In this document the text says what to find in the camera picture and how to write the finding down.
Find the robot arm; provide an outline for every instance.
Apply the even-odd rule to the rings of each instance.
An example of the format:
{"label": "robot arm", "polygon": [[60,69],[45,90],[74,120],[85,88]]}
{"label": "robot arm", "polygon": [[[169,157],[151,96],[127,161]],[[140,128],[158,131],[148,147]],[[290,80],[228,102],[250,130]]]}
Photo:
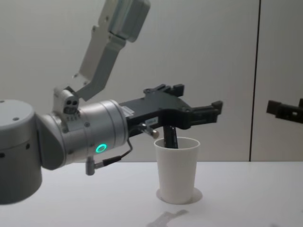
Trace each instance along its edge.
{"label": "robot arm", "polygon": [[[16,100],[0,101],[0,204],[34,194],[42,183],[41,167],[55,170],[87,159],[86,172],[121,160],[132,150],[129,138],[142,132],[156,138],[156,128],[213,123],[222,102],[192,108],[179,97],[184,86],[160,85],[145,97],[118,104],[113,100],[79,107],[106,85],[119,51],[134,42],[149,11],[148,0],[106,0],[76,79],[83,87],[56,88],[53,111],[39,116]],[[121,156],[94,162],[94,156],[128,142]]]}

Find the white surface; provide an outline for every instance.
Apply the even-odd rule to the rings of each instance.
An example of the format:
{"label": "white surface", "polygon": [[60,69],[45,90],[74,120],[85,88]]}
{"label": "white surface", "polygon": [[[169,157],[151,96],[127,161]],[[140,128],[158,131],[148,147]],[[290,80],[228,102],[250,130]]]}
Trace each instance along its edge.
{"label": "white surface", "polygon": [[303,98],[303,1],[264,0],[258,51],[252,160],[303,161],[298,123],[266,114],[268,100],[299,105]]}
{"label": "white surface", "polygon": [[168,227],[302,227],[303,163],[198,163],[203,199],[156,198],[156,163],[118,163],[85,175],[84,164],[43,171],[28,200],[0,206],[1,227],[145,227],[163,212],[188,214]]}
{"label": "white surface", "polygon": [[164,139],[155,141],[160,196],[168,203],[186,204],[194,193],[200,142],[178,137],[179,149],[164,147]]}
{"label": "white surface", "polygon": [[[200,160],[248,160],[258,0],[151,0],[137,41],[118,56],[92,102],[124,102],[162,83],[185,84],[192,106],[224,101],[217,124],[179,136],[201,141]],[[0,97],[51,111],[53,88],[72,82],[104,0],[1,0]],[[149,137],[126,160],[155,161]],[[115,151],[126,151],[123,147]]]}

